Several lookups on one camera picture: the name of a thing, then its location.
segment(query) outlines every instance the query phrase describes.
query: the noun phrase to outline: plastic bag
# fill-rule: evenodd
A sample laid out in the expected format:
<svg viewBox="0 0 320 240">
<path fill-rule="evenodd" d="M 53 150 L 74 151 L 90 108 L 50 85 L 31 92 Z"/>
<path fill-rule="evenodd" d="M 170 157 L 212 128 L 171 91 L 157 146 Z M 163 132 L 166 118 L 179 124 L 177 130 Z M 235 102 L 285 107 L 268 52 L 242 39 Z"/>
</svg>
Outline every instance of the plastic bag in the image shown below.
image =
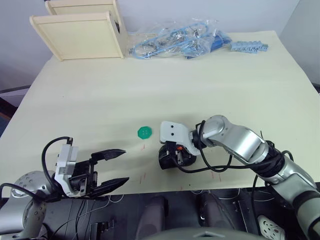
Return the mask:
<svg viewBox="0 0 320 240">
<path fill-rule="evenodd" d="M 231 42 L 215 28 L 213 21 L 194 19 L 184 24 L 176 21 L 155 24 L 131 34 L 130 39 L 129 55 L 138 59 L 172 56 L 190 59 L 212 52 L 213 46 L 215 50 Z"/>
</svg>

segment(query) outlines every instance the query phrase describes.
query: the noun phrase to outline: beige tabletop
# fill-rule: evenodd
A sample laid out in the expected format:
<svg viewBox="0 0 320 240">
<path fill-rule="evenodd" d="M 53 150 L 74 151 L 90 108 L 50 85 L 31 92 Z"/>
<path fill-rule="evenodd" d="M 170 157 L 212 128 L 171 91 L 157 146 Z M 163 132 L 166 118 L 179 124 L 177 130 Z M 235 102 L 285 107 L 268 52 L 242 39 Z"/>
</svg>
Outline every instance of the beige tabletop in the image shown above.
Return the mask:
<svg viewBox="0 0 320 240">
<path fill-rule="evenodd" d="M 249 169 L 186 174 L 161 170 L 160 123 L 186 124 L 224 115 L 233 124 L 262 131 L 279 150 L 289 150 L 313 179 L 320 181 L 320 98 L 274 31 L 230 33 L 234 41 L 262 41 L 267 52 L 219 49 L 202 57 L 139 60 L 101 58 L 58 61 L 43 67 L 0 138 L 0 183 L 42 170 L 41 152 L 52 139 L 74 138 L 78 161 L 118 148 L 127 153 L 100 161 L 98 182 L 130 177 L 112 194 L 134 194 L 252 186 Z M 137 131 L 150 126 L 150 138 Z M 61 144 L 47 152 L 55 169 Z M 205 148 L 212 165 L 225 164 L 219 147 Z M 200 157 L 190 169 L 204 167 Z"/>
</svg>

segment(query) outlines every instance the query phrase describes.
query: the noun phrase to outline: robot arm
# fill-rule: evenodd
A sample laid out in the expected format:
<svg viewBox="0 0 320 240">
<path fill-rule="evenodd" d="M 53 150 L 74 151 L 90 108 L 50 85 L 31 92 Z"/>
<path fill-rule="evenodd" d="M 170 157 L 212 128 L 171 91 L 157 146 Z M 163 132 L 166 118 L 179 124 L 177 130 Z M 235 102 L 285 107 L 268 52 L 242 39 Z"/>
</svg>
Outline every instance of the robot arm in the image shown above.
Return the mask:
<svg viewBox="0 0 320 240">
<path fill-rule="evenodd" d="M 188 166 L 190 164 L 187 160 L 190 156 L 200 155 L 200 148 L 223 147 L 244 165 L 252 165 L 250 168 L 292 205 L 306 236 L 312 240 L 320 238 L 320 193 L 313 179 L 251 129 L 234 125 L 222 115 L 210 117 L 197 124 L 192 131 L 181 123 L 164 121 L 160 127 L 160 141 L 175 143 L 179 147 L 175 153 L 168 148 L 161 148 L 159 162 L 163 169 L 175 166 L 164 164 L 166 155 L 176 154 L 177 163 Z M 190 156 L 186 157 L 184 154 L 185 157 L 179 157 L 179 153 L 183 151 L 187 151 Z"/>
</svg>

